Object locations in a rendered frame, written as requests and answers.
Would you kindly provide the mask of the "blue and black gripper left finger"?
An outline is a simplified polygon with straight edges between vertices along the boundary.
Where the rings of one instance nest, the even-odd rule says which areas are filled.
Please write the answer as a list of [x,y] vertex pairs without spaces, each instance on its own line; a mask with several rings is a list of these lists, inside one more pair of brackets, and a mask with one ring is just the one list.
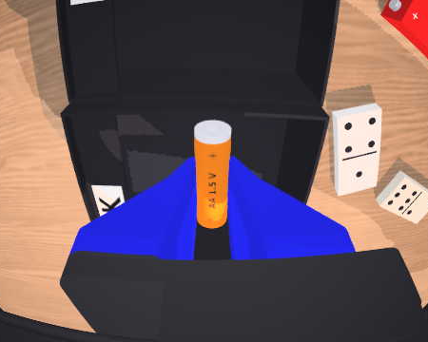
[[190,157],[166,179],[81,227],[69,254],[193,259],[196,220],[196,161]]

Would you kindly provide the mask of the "orange aa battery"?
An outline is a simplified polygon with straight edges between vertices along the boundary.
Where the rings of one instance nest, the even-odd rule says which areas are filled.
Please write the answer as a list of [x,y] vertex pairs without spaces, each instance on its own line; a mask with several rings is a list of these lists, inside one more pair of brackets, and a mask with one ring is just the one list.
[[221,121],[204,121],[194,127],[197,181],[197,220],[206,228],[226,222],[231,127]]

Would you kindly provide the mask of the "white domino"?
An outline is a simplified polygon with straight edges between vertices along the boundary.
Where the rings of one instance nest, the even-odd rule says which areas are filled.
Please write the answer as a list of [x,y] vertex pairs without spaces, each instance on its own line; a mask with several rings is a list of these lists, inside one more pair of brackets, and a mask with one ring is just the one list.
[[338,196],[377,186],[381,108],[366,104],[332,112]]
[[428,189],[400,170],[376,201],[380,207],[415,224],[428,213]]

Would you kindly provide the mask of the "black rack of bins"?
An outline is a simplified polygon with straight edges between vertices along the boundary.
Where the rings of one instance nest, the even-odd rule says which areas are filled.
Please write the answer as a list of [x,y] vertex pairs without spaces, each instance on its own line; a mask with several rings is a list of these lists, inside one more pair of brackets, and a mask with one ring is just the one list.
[[60,114],[89,220],[195,157],[194,127],[211,120],[230,125],[230,156],[307,204],[330,120],[322,106],[339,9],[56,0],[70,103]]

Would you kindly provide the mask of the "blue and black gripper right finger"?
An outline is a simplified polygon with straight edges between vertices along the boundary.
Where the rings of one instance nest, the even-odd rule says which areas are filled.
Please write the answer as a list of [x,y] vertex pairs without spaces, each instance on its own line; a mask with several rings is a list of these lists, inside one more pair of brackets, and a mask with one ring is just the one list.
[[235,157],[228,167],[227,214],[231,259],[356,252],[344,226],[261,180]]

